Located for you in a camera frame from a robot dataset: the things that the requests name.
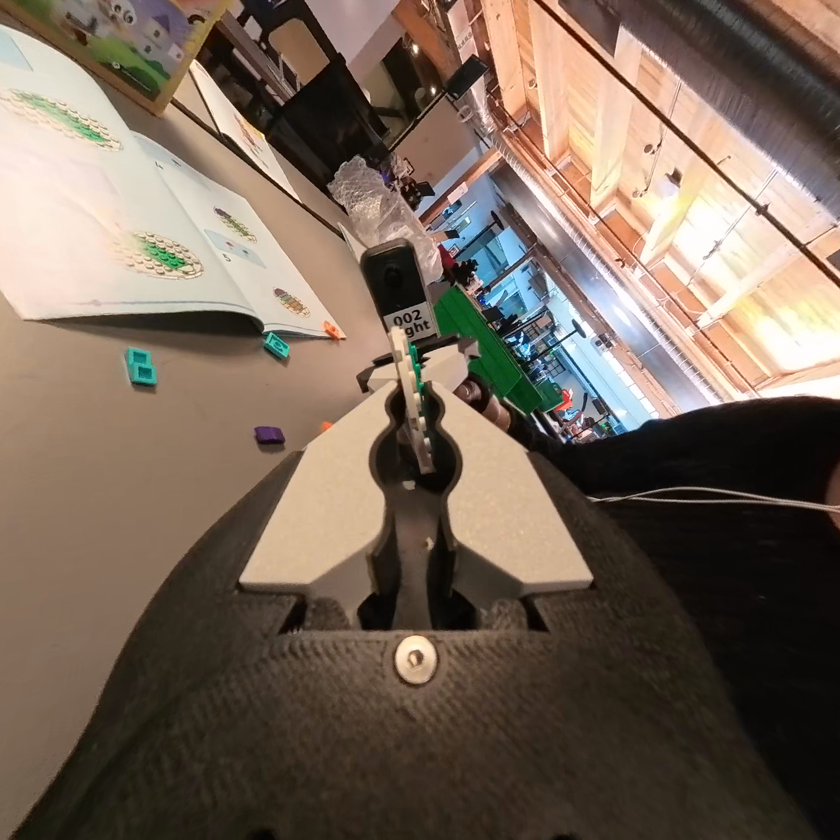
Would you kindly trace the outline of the open instruction booklet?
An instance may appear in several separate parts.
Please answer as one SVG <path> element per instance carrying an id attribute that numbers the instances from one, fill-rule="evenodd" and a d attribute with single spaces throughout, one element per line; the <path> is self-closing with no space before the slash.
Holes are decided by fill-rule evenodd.
<path id="1" fill-rule="evenodd" d="M 132 131 L 84 69 L 3 26 L 1 80 L 2 294 L 21 319 L 229 312 L 329 338 L 280 224 Z"/>

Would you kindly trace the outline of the person's black sweater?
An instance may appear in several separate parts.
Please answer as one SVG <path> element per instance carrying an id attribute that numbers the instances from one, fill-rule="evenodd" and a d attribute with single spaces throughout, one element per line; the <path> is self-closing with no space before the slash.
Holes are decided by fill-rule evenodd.
<path id="1" fill-rule="evenodd" d="M 839 534 L 826 511 L 608 501 L 696 624 L 752 743 L 839 838 Z"/>

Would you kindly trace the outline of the closed instruction booklet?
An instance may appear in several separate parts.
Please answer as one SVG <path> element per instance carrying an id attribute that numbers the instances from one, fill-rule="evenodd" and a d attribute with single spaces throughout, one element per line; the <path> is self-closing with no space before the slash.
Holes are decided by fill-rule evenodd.
<path id="1" fill-rule="evenodd" d="M 189 72 L 222 137 L 279 188 L 300 200 L 265 136 L 240 114 L 197 60 L 192 62 Z"/>

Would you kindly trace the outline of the clear plastic bag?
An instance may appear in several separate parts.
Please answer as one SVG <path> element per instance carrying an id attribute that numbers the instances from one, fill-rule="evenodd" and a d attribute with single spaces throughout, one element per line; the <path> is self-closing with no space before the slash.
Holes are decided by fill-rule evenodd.
<path id="1" fill-rule="evenodd" d="M 404 239 L 414 249 L 424 284 L 440 280 L 444 269 L 438 245 L 402 195 L 386 185 L 363 157 L 355 155 L 342 163 L 328 189 L 365 249 Z"/>

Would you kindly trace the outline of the ribbed metal duct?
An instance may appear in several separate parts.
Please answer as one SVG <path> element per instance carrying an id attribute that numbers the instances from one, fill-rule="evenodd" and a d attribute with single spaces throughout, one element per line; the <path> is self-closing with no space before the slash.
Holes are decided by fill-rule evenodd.
<path id="1" fill-rule="evenodd" d="M 593 2 L 838 220 L 838 79 L 744 2 Z"/>

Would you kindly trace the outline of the colourful lego box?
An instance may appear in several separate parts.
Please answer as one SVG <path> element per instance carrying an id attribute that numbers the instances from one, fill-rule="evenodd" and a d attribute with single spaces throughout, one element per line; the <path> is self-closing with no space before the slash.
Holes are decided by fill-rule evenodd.
<path id="1" fill-rule="evenodd" d="M 229 1 L 2 1 L 2 9 L 155 116 Z"/>

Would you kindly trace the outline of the green plastic bin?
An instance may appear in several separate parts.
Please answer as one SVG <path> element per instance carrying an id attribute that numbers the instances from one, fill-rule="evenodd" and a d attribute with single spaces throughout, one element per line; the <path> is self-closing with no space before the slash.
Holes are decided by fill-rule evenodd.
<path id="1" fill-rule="evenodd" d="M 469 362 L 469 371 L 478 374 L 499 398 L 506 398 L 525 414 L 572 408 L 572 392 L 550 382 L 541 385 L 531 382 L 518 357 L 461 287 L 452 286 L 443 293 L 434 304 L 434 315 L 441 335 L 455 333 L 478 342 L 479 357 Z"/>

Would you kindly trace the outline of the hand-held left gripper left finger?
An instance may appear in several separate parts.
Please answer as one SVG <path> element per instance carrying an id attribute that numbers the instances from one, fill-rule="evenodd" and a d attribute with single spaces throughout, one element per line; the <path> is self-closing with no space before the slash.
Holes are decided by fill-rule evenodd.
<path id="1" fill-rule="evenodd" d="M 386 533 L 372 458 L 400 393 L 396 383 L 382 387 L 305 448 L 239 576 L 243 590 L 331 600 L 358 620 L 376 589 L 372 557 Z"/>

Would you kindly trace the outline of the black cabinet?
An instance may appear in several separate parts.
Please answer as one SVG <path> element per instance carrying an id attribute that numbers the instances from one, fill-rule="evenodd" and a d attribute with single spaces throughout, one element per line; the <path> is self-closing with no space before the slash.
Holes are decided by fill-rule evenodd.
<path id="1" fill-rule="evenodd" d="M 266 138 L 321 192 L 341 165 L 360 156 L 378 166 L 389 157 L 388 129 L 339 56 L 270 121 Z"/>

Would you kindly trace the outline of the person's right hand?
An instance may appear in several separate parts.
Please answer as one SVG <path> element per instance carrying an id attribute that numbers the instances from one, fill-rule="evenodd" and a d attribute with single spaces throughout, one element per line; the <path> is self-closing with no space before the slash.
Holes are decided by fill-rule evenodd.
<path id="1" fill-rule="evenodd" d="M 454 394 L 494 427 L 502 432 L 508 432 L 511 415 L 484 380 L 470 376 L 455 388 Z"/>

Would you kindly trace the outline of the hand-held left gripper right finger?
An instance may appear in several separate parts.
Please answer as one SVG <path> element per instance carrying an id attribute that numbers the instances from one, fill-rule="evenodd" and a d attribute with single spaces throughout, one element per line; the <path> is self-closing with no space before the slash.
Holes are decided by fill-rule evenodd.
<path id="1" fill-rule="evenodd" d="M 499 601 L 585 591 L 594 574 L 529 452 L 441 384 L 426 392 L 434 470 L 434 621 L 476 621 Z"/>

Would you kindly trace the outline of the green lego plate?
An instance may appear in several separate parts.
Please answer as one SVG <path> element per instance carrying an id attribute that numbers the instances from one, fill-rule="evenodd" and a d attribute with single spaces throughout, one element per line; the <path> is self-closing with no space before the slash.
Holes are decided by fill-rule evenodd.
<path id="1" fill-rule="evenodd" d="M 428 387 L 424 380 L 419 350 L 410 340 L 405 341 L 402 365 L 404 369 L 402 387 L 408 426 L 414 434 L 427 436 Z"/>

